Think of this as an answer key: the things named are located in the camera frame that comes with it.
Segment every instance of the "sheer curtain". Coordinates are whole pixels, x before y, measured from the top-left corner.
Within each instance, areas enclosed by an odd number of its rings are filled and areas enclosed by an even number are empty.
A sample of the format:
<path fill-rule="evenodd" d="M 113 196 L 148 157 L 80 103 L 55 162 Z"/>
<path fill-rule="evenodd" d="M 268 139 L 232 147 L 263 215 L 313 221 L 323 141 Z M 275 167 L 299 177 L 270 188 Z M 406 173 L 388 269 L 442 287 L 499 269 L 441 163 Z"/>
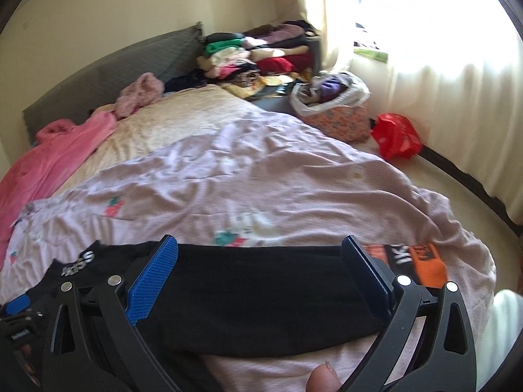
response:
<path fill-rule="evenodd" d="M 373 92 L 371 114 L 409 117 L 523 225 L 523 43 L 498 0 L 363 0 L 359 10 L 389 51 L 387 65 L 351 63 Z"/>
<path fill-rule="evenodd" d="M 342 70 L 354 55 L 358 0 L 298 0 L 300 16 L 321 31 L 322 67 Z"/>

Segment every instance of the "pink towel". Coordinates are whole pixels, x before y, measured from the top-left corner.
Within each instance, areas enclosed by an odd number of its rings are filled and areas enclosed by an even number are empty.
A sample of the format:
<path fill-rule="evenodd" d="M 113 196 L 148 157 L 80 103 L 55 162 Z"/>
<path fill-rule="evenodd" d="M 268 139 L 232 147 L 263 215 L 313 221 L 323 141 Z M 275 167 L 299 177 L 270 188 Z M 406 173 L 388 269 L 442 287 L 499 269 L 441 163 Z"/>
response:
<path fill-rule="evenodd" d="M 149 106 L 161 99 L 164 83 L 154 74 L 147 72 L 131 85 L 125 87 L 114 104 L 114 114 L 118 120 L 127 118 L 142 107 Z"/>
<path fill-rule="evenodd" d="M 82 125 L 60 119 L 36 134 L 38 146 L 18 159 L 0 182 L 0 269 L 25 204 L 50 197 L 116 125 L 111 112 L 100 112 Z"/>

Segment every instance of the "plastic bag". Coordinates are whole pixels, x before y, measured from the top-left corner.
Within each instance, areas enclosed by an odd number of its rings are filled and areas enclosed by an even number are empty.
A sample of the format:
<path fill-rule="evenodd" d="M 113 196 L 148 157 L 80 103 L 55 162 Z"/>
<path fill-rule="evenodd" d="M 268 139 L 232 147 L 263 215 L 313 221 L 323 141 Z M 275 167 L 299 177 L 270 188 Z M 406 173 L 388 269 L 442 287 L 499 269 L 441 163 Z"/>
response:
<path fill-rule="evenodd" d="M 371 134 L 378 142 L 380 154 L 385 160 L 394 156 L 408 159 L 423 148 L 409 119 L 396 113 L 378 115 L 378 122 Z"/>
<path fill-rule="evenodd" d="M 362 106 L 370 96 L 369 89 L 365 83 L 353 73 L 346 71 L 342 71 L 340 73 L 346 74 L 351 79 L 352 84 L 335 99 L 325 103 L 317 104 L 316 106 L 307 106 L 297 98 L 300 87 L 306 87 L 307 84 L 296 84 L 292 89 L 291 95 L 289 96 L 289 102 L 296 113 L 299 116 L 311 116 L 325 112 L 340 105 L 350 107 Z"/>

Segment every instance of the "headboard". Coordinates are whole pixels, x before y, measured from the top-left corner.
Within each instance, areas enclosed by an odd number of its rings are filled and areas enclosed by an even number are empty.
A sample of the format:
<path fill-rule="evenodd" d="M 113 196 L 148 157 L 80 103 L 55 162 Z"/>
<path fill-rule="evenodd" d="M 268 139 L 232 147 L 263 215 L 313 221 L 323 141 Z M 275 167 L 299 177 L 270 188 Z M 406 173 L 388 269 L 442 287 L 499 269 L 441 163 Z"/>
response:
<path fill-rule="evenodd" d="M 202 54 L 202 24 L 158 35 L 111 53 L 72 74 L 24 110 L 30 142 L 45 125 L 68 118 L 79 125 L 89 111 L 114 103 L 120 91 L 144 72 L 160 80 L 184 75 Z"/>

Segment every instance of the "purple cloth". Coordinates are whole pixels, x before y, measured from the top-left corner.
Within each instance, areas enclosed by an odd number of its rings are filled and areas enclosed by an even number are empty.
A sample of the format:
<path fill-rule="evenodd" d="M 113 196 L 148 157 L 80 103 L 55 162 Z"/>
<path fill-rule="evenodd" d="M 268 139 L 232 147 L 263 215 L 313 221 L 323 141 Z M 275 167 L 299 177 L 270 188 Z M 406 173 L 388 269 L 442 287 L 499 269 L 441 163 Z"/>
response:
<path fill-rule="evenodd" d="M 328 102 L 335 97 L 338 97 L 342 91 L 345 91 L 347 87 L 342 84 L 339 80 L 333 78 L 328 79 L 320 85 L 320 101 Z"/>
<path fill-rule="evenodd" d="M 260 39 L 245 37 L 245 39 L 242 41 L 242 46 L 244 48 L 253 48 L 260 45 L 269 45 L 278 43 L 280 41 L 289 40 L 291 38 L 296 38 L 303 34 L 304 30 L 301 26 L 282 24 L 279 25 L 275 31 Z"/>

